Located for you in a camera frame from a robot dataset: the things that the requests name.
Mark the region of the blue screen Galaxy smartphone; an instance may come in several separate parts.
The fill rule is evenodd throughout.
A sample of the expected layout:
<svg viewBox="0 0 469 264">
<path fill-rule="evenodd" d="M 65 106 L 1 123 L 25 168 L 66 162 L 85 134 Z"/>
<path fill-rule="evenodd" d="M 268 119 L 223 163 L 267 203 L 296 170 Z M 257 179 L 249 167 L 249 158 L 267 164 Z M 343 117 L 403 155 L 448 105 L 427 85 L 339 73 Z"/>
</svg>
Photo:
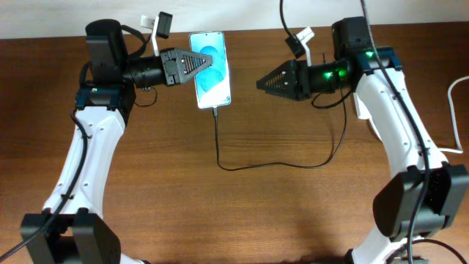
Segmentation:
<svg viewBox="0 0 469 264">
<path fill-rule="evenodd" d="M 212 64 L 195 76 L 198 108 L 228 106 L 232 95 L 224 33 L 192 33 L 189 35 L 189 42 L 193 52 L 212 57 Z"/>
</svg>

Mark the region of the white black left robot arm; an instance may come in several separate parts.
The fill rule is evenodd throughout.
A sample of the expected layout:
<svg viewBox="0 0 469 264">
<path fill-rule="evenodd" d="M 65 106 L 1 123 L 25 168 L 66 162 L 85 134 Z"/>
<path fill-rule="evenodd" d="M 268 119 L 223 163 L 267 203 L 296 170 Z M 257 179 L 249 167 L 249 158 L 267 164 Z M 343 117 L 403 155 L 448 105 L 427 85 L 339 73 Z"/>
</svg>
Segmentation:
<svg viewBox="0 0 469 264">
<path fill-rule="evenodd" d="M 27 213 L 21 236 L 34 263 L 131 263 L 104 222 L 103 195 L 114 151 L 128 125 L 138 88 L 184 84 L 208 68 L 205 54 L 179 48 L 129 53 L 126 25 L 86 26 L 90 60 L 83 66 L 73 140 L 62 173 L 40 213 Z"/>
</svg>

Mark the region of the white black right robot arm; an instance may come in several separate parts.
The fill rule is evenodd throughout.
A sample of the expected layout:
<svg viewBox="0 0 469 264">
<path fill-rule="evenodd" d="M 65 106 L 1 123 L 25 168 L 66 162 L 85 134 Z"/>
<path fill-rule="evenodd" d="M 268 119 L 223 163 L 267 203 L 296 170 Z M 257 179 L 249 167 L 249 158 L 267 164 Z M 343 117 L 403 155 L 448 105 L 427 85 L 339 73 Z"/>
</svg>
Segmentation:
<svg viewBox="0 0 469 264">
<path fill-rule="evenodd" d="M 411 263 L 412 246 L 452 225 L 468 189 L 468 171 L 452 165 L 427 133 L 407 92 L 402 65 L 390 47 L 374 44 L 365 17 L 332 25 L 334 61 L 285 62 L 256 86 L 302 101 L 347 86 L 357 115 L 384 145 L 391 180 L 374 198 L 375 225 L 345 263 Z"/>
</svg>

